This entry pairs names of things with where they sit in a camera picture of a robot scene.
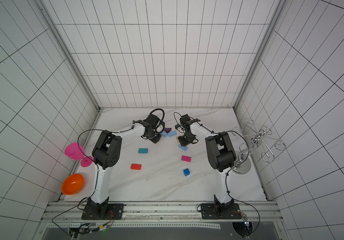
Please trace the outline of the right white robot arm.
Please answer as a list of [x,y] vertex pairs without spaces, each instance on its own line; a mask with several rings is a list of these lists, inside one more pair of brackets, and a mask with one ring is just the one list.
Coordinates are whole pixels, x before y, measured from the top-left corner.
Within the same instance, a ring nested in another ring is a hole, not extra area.
[[238,159],[230,136],[227,132],[215,133],[199,122],[199,119],[182,115],[176,125],[178,130],[184,131],[183,135],[178,137],[181,146],[193,145],[199,139],[205,141],[209,164],[217,171],[214,201],[200,204],[198,211],[204,220],[240,220],[242,213],[239,205],[230,196],[227,186],[228,171],[234,167],[234,163]]

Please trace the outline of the light blue block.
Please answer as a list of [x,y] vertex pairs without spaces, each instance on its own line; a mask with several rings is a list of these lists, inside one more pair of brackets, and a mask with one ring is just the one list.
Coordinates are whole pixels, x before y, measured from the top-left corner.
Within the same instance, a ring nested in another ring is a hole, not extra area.
[[172,137],[172,136],[175,136],[175,135],[177,135],[177,131],[171,131],[171,132],[168,133],[169,137]]
[[182,145],[178,145],[178,147],[185,152],[188,150],[188,147],[184,147]]
[[163,131],[163,132],[161,133],[161,135],[162,135],[163,137],[167,137],[167,136],[168,136],[168,133],[166,133],[165,131]]

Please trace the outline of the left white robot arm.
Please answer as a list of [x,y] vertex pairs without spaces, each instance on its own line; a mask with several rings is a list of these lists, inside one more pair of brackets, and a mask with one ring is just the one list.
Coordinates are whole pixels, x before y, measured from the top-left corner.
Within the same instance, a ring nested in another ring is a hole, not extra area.
[[92,150],[95,163],[94,185],[91,195],[86,199],[83,220],[105,220],[122,218],[123,204],[109,203],[109,182],[113,167],[120,159],[122,142],[141,137],[156,144],[164,131],[164,117],[150,113],[145,120],[133,121],[128,130],[111,132],[102,130]]

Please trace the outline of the teal block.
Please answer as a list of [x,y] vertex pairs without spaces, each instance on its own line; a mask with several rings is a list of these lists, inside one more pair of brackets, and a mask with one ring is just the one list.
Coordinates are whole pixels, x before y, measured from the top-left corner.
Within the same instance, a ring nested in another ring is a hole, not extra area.
[[148,148],[139,148],[138,153],[139,154],[147,154],[148,153]]

